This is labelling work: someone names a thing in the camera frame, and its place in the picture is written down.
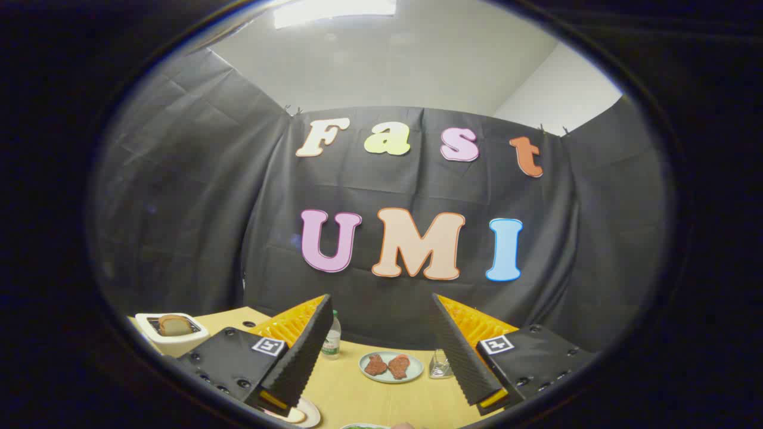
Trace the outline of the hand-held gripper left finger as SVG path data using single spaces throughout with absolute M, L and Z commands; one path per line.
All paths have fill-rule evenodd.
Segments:
M 255 328 L 223 328 L 164 360 L 208 391 L 287 416 L 305 391 L 333 321 L 331 296 L 321 295 Z

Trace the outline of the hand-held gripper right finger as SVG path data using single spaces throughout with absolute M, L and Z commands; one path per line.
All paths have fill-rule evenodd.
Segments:
M 439 294 L 431 329 L 466 401 L 483 416 L 549 391 L 597 358 L 541 324 L 516 328 Z

